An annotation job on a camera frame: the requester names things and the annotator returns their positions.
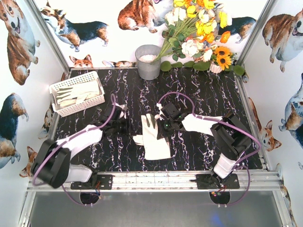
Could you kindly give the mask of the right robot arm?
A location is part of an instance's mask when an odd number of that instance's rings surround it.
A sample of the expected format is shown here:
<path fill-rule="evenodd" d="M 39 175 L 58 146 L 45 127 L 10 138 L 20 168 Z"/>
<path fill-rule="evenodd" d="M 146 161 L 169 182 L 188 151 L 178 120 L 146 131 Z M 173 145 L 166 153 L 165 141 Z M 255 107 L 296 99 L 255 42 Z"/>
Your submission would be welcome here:
<path fill-rule="evenodd" d="M 248 130 L 232 113 L 219 117 L 207 117 L 193 113 L 182 113 L 172 103 L 158 103 L 160 118 L 157 120 L 157 139 L 170 136 L 174 131 L 199 132 L 213 136 L 221 151 L 213 172 L 220 179 L 227 178 L 236 161 L 251 146 Z"/>

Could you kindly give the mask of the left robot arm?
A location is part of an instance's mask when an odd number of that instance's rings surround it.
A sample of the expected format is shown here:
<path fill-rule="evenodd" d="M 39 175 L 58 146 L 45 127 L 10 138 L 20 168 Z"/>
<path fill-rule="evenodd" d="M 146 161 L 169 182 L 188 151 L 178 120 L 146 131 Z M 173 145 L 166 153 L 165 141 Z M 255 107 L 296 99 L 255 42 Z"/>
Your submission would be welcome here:
<path fill-rule="evenodd" d="M 74 183 L 81 189 L 94 188 L 100 181 L 97 171 L 83 165 L 73 165 L 71 160 L 87 147 L 113 134 L 129 134 L 130 124 L 126 111 L 115 106 L 107 109 L 100 121 L 94 121 L 81 131 L 60 140 L 47 139 L 42 143 L 31 167 L 32 184 L 37 179 L 42 184 L 59 188 Z"/>

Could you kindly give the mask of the white glove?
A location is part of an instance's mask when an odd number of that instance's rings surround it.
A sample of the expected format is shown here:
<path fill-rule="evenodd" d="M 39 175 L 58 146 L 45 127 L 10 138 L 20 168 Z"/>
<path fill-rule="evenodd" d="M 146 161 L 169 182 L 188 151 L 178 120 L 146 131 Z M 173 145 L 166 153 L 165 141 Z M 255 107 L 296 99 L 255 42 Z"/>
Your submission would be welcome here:
<path fill-rule="evenodd" d="M 143 146 L 146 160 L 161 160 L 171 158 L 169 142 L 165 139 L 157 139 L 158 125 L 152 114 L 141 116 L 143 130 Z"/>
<path fill-rule="evenodd" d="M 71 105 L 97 97 L 100 95 L 99 85 L 96 80 L 75 84 L 69 87 L 61 87 L 57 91 L 56 102 L 59 105 Z"/>
<path fill-rule="evenodd" d="M 136 145 L 143 146 L 144 141 L 143 141 L 143 135 L 134 135 L 133 140 Z"/>

